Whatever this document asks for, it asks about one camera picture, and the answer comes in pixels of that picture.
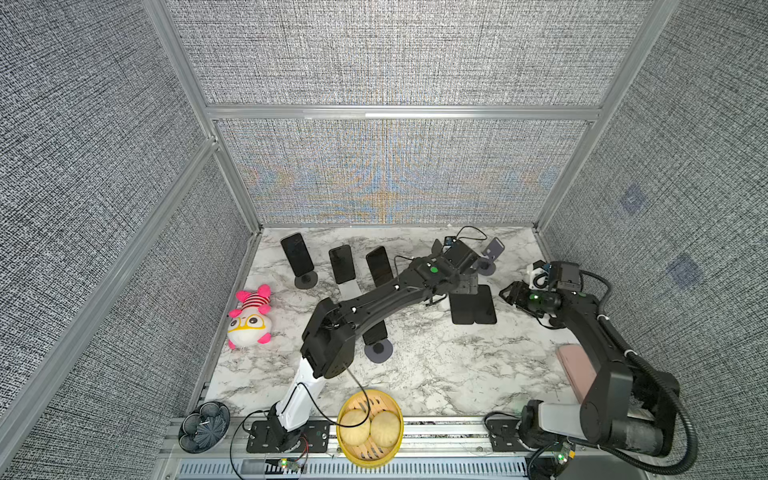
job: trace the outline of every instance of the striped plush toy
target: striped plush toy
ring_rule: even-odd
[[[257,343],[268,343],[272,339],[272,320],[266,316],[272,307],[269,285],[262,285],[255,293],[240,291],[235,297],[240,305],[230,312],[230,326],[227,331],[232,350]]]

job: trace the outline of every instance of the wire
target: wire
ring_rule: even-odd
[[[511,413],[506,412],[499,412],[498,410],[492,410],[485,414],[485,416],[482,418],[482,424],[485,426],[485,429],[488,430],[493,435],[496,435],[497,437],[503,437],[501,433],[494,432],[494,430],[491,428],[491,426],[488,424],[488,420],[494,416],[494,415],[505,415],[507,417],[512,417],[515,420],[519,420],[520,417],[517,415],[512,415]]]
[[[540,279],[542,279],[542,278],[547,278],[547,276],[549,276],[549,273],[547,273],[547,272],[539,273],[537,276],[533,277],[533,285],[536,286],[537,288],[544,288],[545,286],[547,286],[548,282],[544,282],[542,284],[539,284],[538,281]]]
[[[230,465],[232,465],[232,471],[235,472],[235,475],[237,475],[237,477],[240,480],[245,480],[245,478],[241,477],[240,473],[237,472],[237,469],[235,468],[235,462],[232,459],[232,445],[235,443],[235,435],[237,434],[237,431],[240,430],[240,428],[242,428],[243,425],[245,425],[245,421],[248,420],[248,418],[251,415],[256,415],[257,413],[268,413],[268,412],[269,412],[268,410],[254,410],[253,412],[249,413],[248,415],[245,415],[245,418],[243,419],[243,421],[240,422],[240,424],[237,426],[235,431],[232,432],[232,439],[230,440]]]
[[[534,462],[537,458],[541,456],[542,453],[544,453],[547,449],[553,448],[555,445],[557,445],[560,442],[553,442],[550,445],[546,445],[544,447],[541,447],[539,450],[536,450],[533,452],[533,455],[531,455],[531,458],[528,459],[528,478],[531,477],[531,470],[536,466]]]
[[[406,260],[411,260],[411,261],[413,261],[413,260],[414,260],[414,259],[413,259],[413,258],[411,258],[411,257],[404,257],[403,255],[395,255],[395,261],[393,262],[393,263],[395,264],[395,278],[397,278],[398,276],[400,276],[400,272],[397,270],[397,259],[399,259],[399,258],[404,258],[404,259],[406,259]]]
[[[538,317],[536,317],[536,321],[538,322],[539,325],[543,326],[547,330],[562,330],[562,329],[565,328],[565,325],[563,325],[563,326],[549,326],[549,325],[545,325],[545,324],[541,323],[541,319],[538,318]]]
[[[477,230],[483,236],[483,238],[460,237],[460,235],[462,234],[462,232],[464,231],[465,228],[472,228],[473,230]],[[462,239],[462,238],[465,238],[467,240],[487,240],[488,239],[488,235],[486,235],[484,231],[480,230],[479,228],[475,227],[474,225],[465,225],[456,234],[456,239],[457,240]]]
[[[306,458],[304,459],[304,465],[301,465],[301,471],[299,472],[299,476],[301,476],[301,472],[304,471],[306,464],[310,462],[310,442],[306,439],[304,435],[301,435],[301,436],[304,439],[304,442],[306,443],[306,450],[305,450]]]
[[[597,275],[596,273],[588,272],[586,270],[582,270],[581,272],[586,276],[591,276],[592,278],[605,285],[605,295],[603,295],[603,298],[600,299],[598,304],[598,324],[602,327],[606,335],[608,335],[608,338],[613,340],[613,342],[624,351],[624,355],[627,357],[627,359],[636,365],[640,370],[642,370],[646,375],[648,375],[650,379],[653,380],[654,383],[659,387],[664,396],[666,396],[667,399],[672,403],[675,410],[677,411],[677,414],[680,416],[680,422],[683,424],[686,439],[685,454],[683,455],[683,458],[681,458],[674,465],[652,465],[650,463],[637,460],[634,457],[630,457],[626,453],[617,449],[600,446],[598,446],[598,448],[605,450],[606,452],[615,455],[621,460],[624,460],[626,463],[640,468],[641,470],[645,470],[646,472],[654,473],[657,475],[678,475],[685,472],[691,466],[693,466],[696,458],[699,455],[699,437],[696,433],[696,429],[694,428],[694,424],[691,422],[690,417],[688,416],[688,411],[683,406],[680,397],[677,396],[677,394],[661,379],[661,377],[659,377],[656,369],[643,357],[639,356],[634,350],[632,350],[629,343],[624,340],[621,334],[614,328],[611,321],[607,319],[607,316],[605,315],[605,303],[609,298],[611,298],[611,294],[613,293],[613,286],[611,285],[611,282],[602,276]]]
[[[301,435],[301,439],[304,441],[304,450],[301,452],[301,455],[299,455],[299,458],[296,459],[296,462],[301,460],[304,455],[306,455],[307,458],[310,457],[310,441],[307,440],[304,435]]]
[[[285,413],[286,409],[288,408],[288,405],[290,405],[290,401],[293,399],[293,394],[294,394],[294,393],[296,393],[296,389],[298,389],[298,388],[299,388],[299,386],[298,386],[298,385],[297,385],[297,386],[295,386],[295,387],[293,387],[293,391],[290,393],[290,397],[288,397],[288,401],[286,402],[286,404],[285,404],[285,406],[283,407],[283,409],[282,409],[282,410],[280,410],[280,414],[281,414],[281,415],[282,415],[283,413]]]
[[[343,427],[345,429],[353,429],[355,427],[361,426],[363,423],[368,421],[368,418],[370,418],[370,416],[371,416],[371,399],[368,398],[368,392],[366,392],[366,390],[362,387],[362,385],[360,385],[360,382],[358,382],[357,378],[355,378],[355,376],[352,374],[352,372],[349,371],[349,367],[347,367],[346,371],[347,371],[347,373],[349,373],[349,375],[352,377],[352,379],[355,381],[355,383],[357,383],[357,386],[360,387],[360,389],[362,390],[363,395],[366,396],[366,402],[368,403],[368,411],[366,412],[366,417],[360,423],[356,423],[355,425],[342,425],[342,424],[334,422],[333,420],[328,418],[328,415],[323,413],[323,411],[320,409],[320,407],[317,406],[317,402],[315,402],[315,399],[312,397],[312,394],[310,393],[309,387],[304,385],[304,382],[299,382],[299,385],[304,387],[304,389],[306,390],[306,394],[308,396],[310,396],[310,400],[312,400],[312,404],[314,404],[314,406],[317,409],[317,411],[320,412],[320,415],[322,415],[325,420],[328,420],[331,425],[336,425],[336,426],[339,426],[339,427]]]
[[[608,299],[611,298],[611,294],[614,292],[614,286],[611,285],[611,282],[603,278],[602,276],[597,275],[596,273],[588,272],[586,270],[579,270],[580,273],[583,273],[586,276],[591,276],[592,278],[596,279],[598,282],[605,285],[605,295],[603,295],[603,298],[600,299],[600,303],[598,304],[598,315],[605,315],[605,304],[608,302]],[[581,289],[584,289],[584,281],[581,282],[582,287]]]

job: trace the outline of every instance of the phone stand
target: phone stand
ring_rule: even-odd
[[[389,339],[382,339],[372,345],[366,345],[363,351],[371,362],[384,363],[392,356],[394,349]]]
[[[293,285],[299,290],[309,290],[317,284],[317,273],[315,270],[309,273],[304,273],[302,276],[297,276],[293,281]]]

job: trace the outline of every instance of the white marble surface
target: white marble surface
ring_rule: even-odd
[[[301,333],[315,305],[330,296],[339,300],[328,250],[348,243],[352,247],[357,280],[363,292],[373,288],[365,255],[384,245],[390,263],[396,254],[407,257],[430,252],[435,238],[455,234],[456,228],[268,228],[259,245],[246,283],[256,290],[272,287],[273,339],[266,345],[230,351],[222,345],[207,399],[228,404],[235,414],[271,406],[283,397],[299,362]],[[368,360],[358,339],[351,370],[366,388],[390,394],[405,415],[481,415],[491,409],[519,411],[529,399],[576,403],[555,350],[577,343],[566,330],[542,328],[535,319],[516,311],[498,298],[498,291],[513,280],[522,280],[525,267],[541,258],[528,228],[484,229],[499,237],[506,251],[493,276],[480,276],[490,285],[498,323],[454,325],[449,302],[438,306],[407,307],[386,320],[392,357],[383,364]],[[301,232],[319,276],[311,290],[293,285],[280,239]],[[486,242],[467,240],[480,251]],[[398,268],[407,266],[398,260]],[[327,415],[337,415],[357,390],[346,374],[331,379],[318,399]]]

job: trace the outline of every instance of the smartphone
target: smartphone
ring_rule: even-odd
[[[395,278],[392,275],[392,267],[389,265],[389,257],[386,255],[384,247],[371,250],[366,255],[366,262],[368,262],[368,268],[371,270],[374,285],[381,286]]]
[[[349,282],[357,278],[355,262],[352,260],[352,247],[342,245],[328,250],[328,255],[331,257],[333,278],[336,279],[336,283]]]
[[[283,252],[286,253],[293,275],[302,276],[315,269],[310,252],[306,249],[301,233],[294,233],[280,241]]]
[[[476,295],[450,293],[451,320],[455,325],[472,325],[480,323],[493,325],[496,323],[496,308],[493,307],[491,287],[478,286]]]

